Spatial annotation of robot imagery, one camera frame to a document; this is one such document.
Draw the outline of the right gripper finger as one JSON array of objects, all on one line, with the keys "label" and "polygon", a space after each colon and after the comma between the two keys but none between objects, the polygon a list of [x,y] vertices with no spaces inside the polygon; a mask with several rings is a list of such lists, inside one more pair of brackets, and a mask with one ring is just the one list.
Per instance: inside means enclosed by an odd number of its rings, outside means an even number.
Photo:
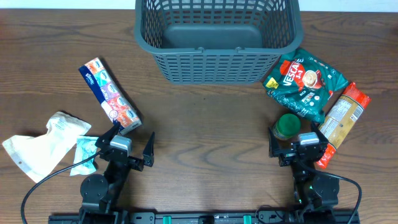
[{"label": "right gripper finger", "polygon": [[269,131],[269,157],[278,157],[279,156],[279,143],[271,128],[268,128]]},{"label": "right gripper finger", "polygon": [[317,137],[319,139],[319,142],[320,142],[320,145],[322,145],[323,147],[327,147],[329,141],[324,136],[324,134],[319,130],[319,128],[317,127],[317,125],[316,125],[316,123],[314,121],[312,121],[310,123],[310,127],[311,127],[312,132],[314,132],[317,135]]}]

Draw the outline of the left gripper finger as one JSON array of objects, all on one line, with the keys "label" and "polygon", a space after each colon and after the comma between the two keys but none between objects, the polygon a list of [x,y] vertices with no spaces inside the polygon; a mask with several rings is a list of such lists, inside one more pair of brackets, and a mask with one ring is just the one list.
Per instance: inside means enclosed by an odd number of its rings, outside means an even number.
[{"label": "left gripper finger", "polygon": [[152,167],[154,164],[154,140],[155,132],[153,132],[143,150],[144,165]]},{"label": "left gripper finger", "polygon": [[96,143],[95,146],[98,148],[106,148],[110,145],[111,140],[113,137],[115,137],[120,129],[121,123],[119,121],[114,123],[114,126],[109,129],[107,132],[105,132],[102,136],[100,136]]}]

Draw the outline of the green lid jar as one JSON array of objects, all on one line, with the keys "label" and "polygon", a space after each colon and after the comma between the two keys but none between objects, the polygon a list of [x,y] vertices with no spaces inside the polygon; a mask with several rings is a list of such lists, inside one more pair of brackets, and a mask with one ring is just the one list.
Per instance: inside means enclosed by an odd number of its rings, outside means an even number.
[{"label": "green lid jar", "polygon": [[301,121],[291,113],[282,115],[272,127],[272,132],[277,139],[288,140],[299,133]]}]

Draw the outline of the orange pasta packet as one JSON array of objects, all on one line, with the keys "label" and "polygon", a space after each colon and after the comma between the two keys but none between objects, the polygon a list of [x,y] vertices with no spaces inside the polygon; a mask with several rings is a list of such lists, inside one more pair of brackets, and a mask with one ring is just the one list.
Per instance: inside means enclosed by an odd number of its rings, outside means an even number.
[{"label": "orange pasta packet", "polygon": [[359,90],[354,82],[350,83],[325,116],[325,122],[319,130],[328,139],[323,157],[317,162],[318,167],[326,169],[330,160],[363,114],[371,98]]}]

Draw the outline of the colourful tissue pack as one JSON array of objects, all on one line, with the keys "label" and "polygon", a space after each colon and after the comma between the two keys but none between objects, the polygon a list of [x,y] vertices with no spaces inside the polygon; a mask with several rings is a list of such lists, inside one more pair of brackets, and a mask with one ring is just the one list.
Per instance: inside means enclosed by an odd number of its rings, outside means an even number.
[{"label": "colourful tissue pack", "polygon": [[100,58],[86,62],[78,71],[109,120],[113,124],[120,124],[120,134],[127,134],[142,125],[137,111],[118,88]]}]

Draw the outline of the green Nescafe coffee bag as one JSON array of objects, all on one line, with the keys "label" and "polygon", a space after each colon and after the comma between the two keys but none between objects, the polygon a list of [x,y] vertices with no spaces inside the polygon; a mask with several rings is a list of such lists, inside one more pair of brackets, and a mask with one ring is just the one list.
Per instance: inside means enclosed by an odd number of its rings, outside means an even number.
[{"label": "green Nescafe coffee bag", "polygon": [[298,116],[316,123],[325,120],[324,106],[349,81],[307,50],[283,54],[263,82],[268,96]]}]

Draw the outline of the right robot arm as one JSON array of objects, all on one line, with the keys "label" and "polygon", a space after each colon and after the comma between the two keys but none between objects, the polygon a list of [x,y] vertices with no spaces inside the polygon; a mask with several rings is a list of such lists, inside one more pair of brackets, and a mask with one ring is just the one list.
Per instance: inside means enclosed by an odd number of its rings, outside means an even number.
[{"label": "right robot arm", "polygon": [[338,204],[339,180],[321,175],[315,169],[326,152],[327,138],[311,123],[311,131],[298,136],[288,148],[281,148],[273,130],[269,130],[269,156],[279,159],[281,167],[289,166],[294,180],[294,196],[298,205],[288,222],[336,223],[333,207]]}]

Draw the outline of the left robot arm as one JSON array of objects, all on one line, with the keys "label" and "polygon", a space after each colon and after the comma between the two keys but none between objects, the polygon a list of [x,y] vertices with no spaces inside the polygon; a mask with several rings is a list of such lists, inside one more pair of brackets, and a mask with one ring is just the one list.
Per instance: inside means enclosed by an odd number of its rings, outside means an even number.
[{"label": "left robot arm", "polygon": [[132,141],[118,134],[119,122],[100,136],[95,146],[99,157],[108,162],[103,174],[91,174],[82,183],[82,204],[79,211],[81,224],[125,224],[130,222],[127,210],[117,208],[118,198],[131,170],[143,171],[154,164],[154,139],[152,133],[143,152],[143,158],[130,155]]}]

